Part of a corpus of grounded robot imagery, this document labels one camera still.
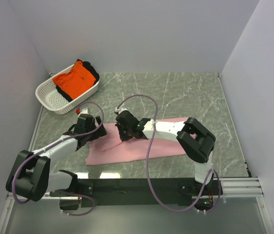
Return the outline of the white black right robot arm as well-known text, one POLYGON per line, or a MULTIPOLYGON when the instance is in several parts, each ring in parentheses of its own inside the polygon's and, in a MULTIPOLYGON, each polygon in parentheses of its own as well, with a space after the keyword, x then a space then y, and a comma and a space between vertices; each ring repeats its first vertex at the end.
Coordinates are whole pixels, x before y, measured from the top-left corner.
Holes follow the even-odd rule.
POLYGON ((120 139, 163 139, 178 142, 187 156, 194 161, 195 181, 206 185, 213 173, 212 152, 216 137, 197 119, 190 117, 185 121, 166 122, 150 118, 138 120, 126 108, 116 108, 116 126, 120 139))

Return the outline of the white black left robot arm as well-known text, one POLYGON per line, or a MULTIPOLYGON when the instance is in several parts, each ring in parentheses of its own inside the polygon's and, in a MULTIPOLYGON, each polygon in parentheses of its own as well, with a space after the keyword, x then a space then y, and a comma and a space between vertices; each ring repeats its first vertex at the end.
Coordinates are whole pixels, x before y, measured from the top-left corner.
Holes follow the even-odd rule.
POLYGON ((89 141, 105 136, 103 121, 104 117, 79 113, 77 122, 53 143, 34 151, 20 151, 7 179, 6 190, 19 204, 39 201, 46 193, 57 190, 74 194, 78 189, 78 176, 66 170, 51 173, 51 166, 89 141))

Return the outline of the pink t shirt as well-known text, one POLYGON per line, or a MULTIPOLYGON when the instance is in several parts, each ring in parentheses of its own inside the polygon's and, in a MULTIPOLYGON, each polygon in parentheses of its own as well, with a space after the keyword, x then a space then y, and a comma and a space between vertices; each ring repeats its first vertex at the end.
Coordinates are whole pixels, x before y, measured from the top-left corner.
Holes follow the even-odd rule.
MULTIPOLYGON (((143 160, 149 140, 132 138, 122 142, 114 123, 104 125, 107 134, 89 144, 89 155, 86 165, 102 165, 120 162, 143 160)), ((178 142, 166 139, 155 139, 150 149, 150 158, 183 155, 184 150, 178 142)))

